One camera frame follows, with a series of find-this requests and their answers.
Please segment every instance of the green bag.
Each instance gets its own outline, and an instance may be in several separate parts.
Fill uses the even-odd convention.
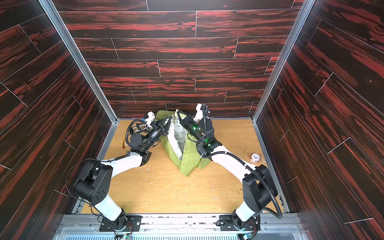
[[[200,169],[205,168],[209,164],[210,160],[207,158],[201,158],[200,157],[199,153],[196,150],[196,143],[189,140],[187,135],[185,135],[185,138],[183,138],[182,136],[184,136],[184,135],[180,135],[178,133],[175,133],[175,130],[174,130],[175,124],[180,124],[176,112],[160,110],[156,114],[156,119],[160,120],[160,119],[163,119],[169,115],[172,116],[173,124],[171,124],[168,136],[162,136],[160,138],[160,142],[164,146],[168,156],[173,161],[173,163],[178,168],[180,168],[181,173],[187,177],[195,167],[198,167]],[[180,136],[182,137],[180,139],[181,141],[178,141],[176,143],[175,138],[180,137]],[[189,137],[192,140],[196,141],[196,139],[193,136],[189,135]],[[175,144],[179,144],[180,149],[175,147]]]

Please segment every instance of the green garment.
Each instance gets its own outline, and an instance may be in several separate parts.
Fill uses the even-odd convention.
[[[174,115],[175,112],[172,111],[164,111],[160,110],[156,114],[156,119],[160,120],[163,119],[169,115]],[[190,136],[190,138],[194,141],[196,139],[193,136]],[[192,172],[192,170],[195,167],[198,167],[200,169],[205,168],[210,160],[207,158],[201,158],[199,153],[196,150],[196,143],[192,142],[191,140],[186,137],[185,139],[185,147],[184,147],[184,152],[183,152],[183,157],[182,160],[180,161],[178,156],[175,154],[175,152],[172,149],[171,144],[168,141],[168,137],[162,136],[160,138],[161,144],[164,146],[166,149],[166,152],[170,159],[173,161],[173,163],[180,168],[181,173],[183,173],[186,177]]]

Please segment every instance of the black mounting plate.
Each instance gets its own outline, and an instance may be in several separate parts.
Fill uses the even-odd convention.
[[[127,222],[130,222],[132,224],[132,227],[133,227],[132,231],[133,232],[138,232],[139,229],[140,229],[140,225],[141,225],[141,216],[139,216],[139,215],[125,215],[125,216],[127,218]],[[99,231],[100,232],[113,232],[111,224],[105,218],[103,218],[103,220],[101,221],[101,225],[100,225]],[[126,227],[123,230],[123,232],[130,232],[130,231],[131,230],[129,229],[129,227]]]
[[[252,217],[248,222],[253,222],[254,224],[255,223],[255,219]],[[220,229],[222,231],[238,231],[236,228],[235,228],[235,225],[232,223],[228,223],[228,222],[232,222],[232,215],[220,215],[220,223],[223,223],[223,224],[220,224]],[[253,231],[255,228],[253,227],[252,224],[248,224],[248,227],[245,228],[244,231]]]

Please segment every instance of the wooden table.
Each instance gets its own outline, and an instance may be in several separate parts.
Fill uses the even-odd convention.
[[[129,150],[123,149],[122,143],[130,122],[119,123],[105,159]],[[215,137],[228,150],[247,162],[252,153],[257,153],[261,160],[256,165],[266,165],[251,120],[212,122]],[[185,177],[161,143],[150,151],[152,156],[146,165],[125,171],[111,181],[109,195],[127,213],[232,213],[243,202],[242,183],[221,165],[210,162]],[[268,207],[275,210],[272,203]],[[88,205],[82,213],[91,213]]]

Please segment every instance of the wooden tabletop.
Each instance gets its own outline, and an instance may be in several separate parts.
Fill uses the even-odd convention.
[[[129,150],[123,149],[122,143],[130,122],[120,121],[105,159]],[[251,120],[213,119],[212,123],[216,139],[228,150],[247,162],[252,153],[257,153],[261,160],[256,165],[266,165]],[[109,195],[127,213],[232,213],[243,202],[242,183],[221,165],[210,162],[185,177],[161,143],[150,151],[146,165],[127,170],[111,181]],[[268,207],[275,210],[272,203]],[[91,213],[88,205],[82,213]]]

